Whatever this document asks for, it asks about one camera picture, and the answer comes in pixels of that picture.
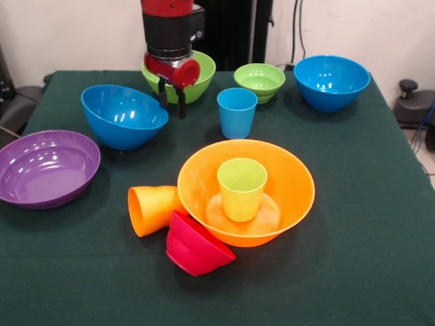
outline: red bowl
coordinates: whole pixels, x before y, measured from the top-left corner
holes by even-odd
[[[208,274],[236,259],[201,224],[178,211],[173,212],[166,244],[168,257],[192,276]]]

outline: light green bowl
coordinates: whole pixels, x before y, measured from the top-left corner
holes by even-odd
[[[285,82],[282,70],[266,63],[251,63],[238,68],[234,79],[242,88],[256,93],[258,103],[266,103],[278,92]]]
[[[184,88],[184,94],[186,95],[186,104],[196,101],[205,90],[209,87],[211,80],[216,72],[216,64],[212,58],[205,53],[194,51],[194,58],[198,61],[201,72],[199,78],[194,85]],[[142,74],[150,85],[154,93],[158,94],[158,80],[160,79],[153,73],[150,73],[145,64],[142,63]],[[168,102],[171,104],[178,103],[178,96],[175,89],[171,85],[166,85],[166,93]]]

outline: red robot part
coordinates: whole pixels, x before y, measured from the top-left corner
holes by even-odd
[[[193,0],[142,0],[144,14],[157,17],[181,17],[193,10]]]
[[[199,78],[200,66],[193,58],[185,58],[177,66],[145,55],[145,65],[150,72],[167,80],[168,84],[180,89],[193,85]]]

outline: blue bowl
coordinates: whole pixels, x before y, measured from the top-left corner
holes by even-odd
[[[122,151],[147,143],[168,122],[168,112],[151,96],[131,88],[96,85],[82,92],[84,114],[106,146]]]
[[[306,102],[325,112],[344,109],[370,83],[362,65],[339,56],[306,58],[294,67],[294,77]]]

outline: overturned pink bowl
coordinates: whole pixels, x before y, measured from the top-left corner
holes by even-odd
[[[26,209],[52,209],[79,196],[98,170],[98,146],[83,134],[49,130],[0,151],[0,200]]]
[[[201,224],[177,211],[169,226],[167,255],[192,276],[211,273],[236,259],[235,254]]]

